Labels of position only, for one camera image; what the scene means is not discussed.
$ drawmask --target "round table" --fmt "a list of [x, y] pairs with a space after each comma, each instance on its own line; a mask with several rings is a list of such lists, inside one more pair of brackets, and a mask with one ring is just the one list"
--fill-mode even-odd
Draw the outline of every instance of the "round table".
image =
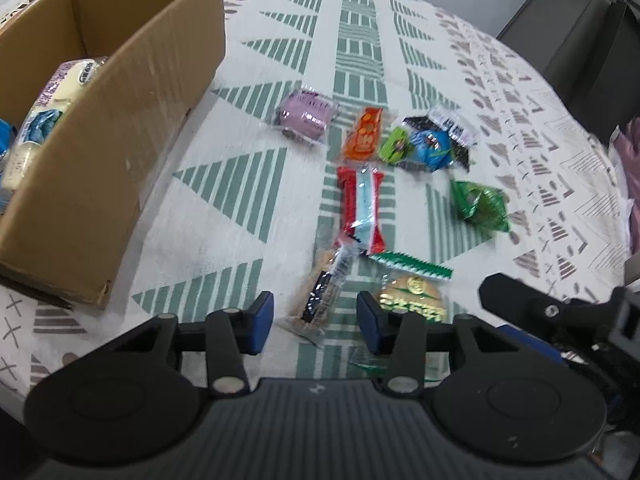
[[[7, 15], [23, 5], [0, 7]], [[472, 25], [421, 0], [225, 0], [226, 58], [193, 111], [136, 227], [104, 313], [60, 313], [23, 302], [0, 342], [0, 380], [25, 394], [63, 358], [81, 355], [149, 316], [201, 320], [224, 306], [247, 306], [261, 290], [276, 316], [309, 272], [314, 251], [338, 231], [341, 191], [335, 157], [366, 105], [405, 116], [435, 104], [457, 108], [480, 131], [469, 174], [411, 174], [381, 168], [380, 222], [390, 250], [454, 269], [442, 287], [449, 315], [478, 314], [477, 289], [495, 272], [543, 292], [608, 299], [622, 283], [627, 248], [621, 207], [602, 147], [567, 113], [548, 84], [517, 54]], [[326, 148], [292, 143], [266, 121], [296, 84], [342, 105]], [[449, 179], [500, 187], [508, 234], [460, 221]], [[363, 344], [354, 298], [380, 287], [379, 272], [354, 265], [320, 351], [273, 328], [259, 376], [362, 376], [349, 364]], [[9, 292], [2, 291], [9, 304]], [[204, 368], [193, 375], [203, 375]]]

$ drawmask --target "tablecloth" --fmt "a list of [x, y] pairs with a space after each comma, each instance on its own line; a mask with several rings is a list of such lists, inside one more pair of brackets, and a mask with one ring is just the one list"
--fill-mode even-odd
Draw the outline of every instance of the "tablecloth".
[[[4, 1], [0, 26], [32, 1]], [[62, 310], [0, 290], [5, 387], [24, 396], [47, 374], [161, 312], [201, 320], [270, 290], [282, 316], [315, 248], [337, 233], [341, 191], [332, 160], [366, 105], [404, 117], [441, 104], [480, 131], [468, 175], [383, 170], [388, 248], [454, 269], [442, 289], [451, 313], [498, 323], [477, 295], [495, 272], [588, 301], [605, 301], [622, 283], [622, 202], [602, 147], [499, 41], [421, 0], [225, 0], [225, 12], [226, 58], [146, 204], [107, 309]], [[299, 82], [342, 105], [326, 149], [292, 143], [264, 124]], [[511, 232], [488, 235], [457, 219], [451, 177], [503, 189]], [[366, 260], [354, 265], [323, 351], [274, 327], [263, 354], [245, 361], [252, 381], [361, 376], [349, 364], [363, 344], [354, 298], [377, 280]]]

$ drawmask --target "ribbed gray surface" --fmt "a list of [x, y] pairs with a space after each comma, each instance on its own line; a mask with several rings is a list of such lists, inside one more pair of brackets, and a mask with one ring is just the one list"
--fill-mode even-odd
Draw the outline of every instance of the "ribbed gray surface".
[[493, 465], [456, 448], [424, 410], [367, 380], [263, 380], [216, 402], [182, 443], [115, 469], [49, 461], [32, 480], [603, 480], [587, 459], [546, 468]]

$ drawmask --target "cream colored snack package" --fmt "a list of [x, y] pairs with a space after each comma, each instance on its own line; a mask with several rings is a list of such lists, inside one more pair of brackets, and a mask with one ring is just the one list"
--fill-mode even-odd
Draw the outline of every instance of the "cream colored snack package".
[[6, 208], [53, 127], [105, 60], [76, 59], [64, 62], [49, 79], [9, 150], [0, 180], [0, 210]]

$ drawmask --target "red candy wrapper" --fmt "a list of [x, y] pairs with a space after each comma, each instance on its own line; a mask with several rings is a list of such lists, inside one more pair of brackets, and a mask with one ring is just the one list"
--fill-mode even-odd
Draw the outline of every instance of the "red candy wrapper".
[[355, 238], [367, 254], [386, 249], [378, 225], [378, 197], [385, 174], [368, 165], [338, 168], [342, 185], [342, 231]]

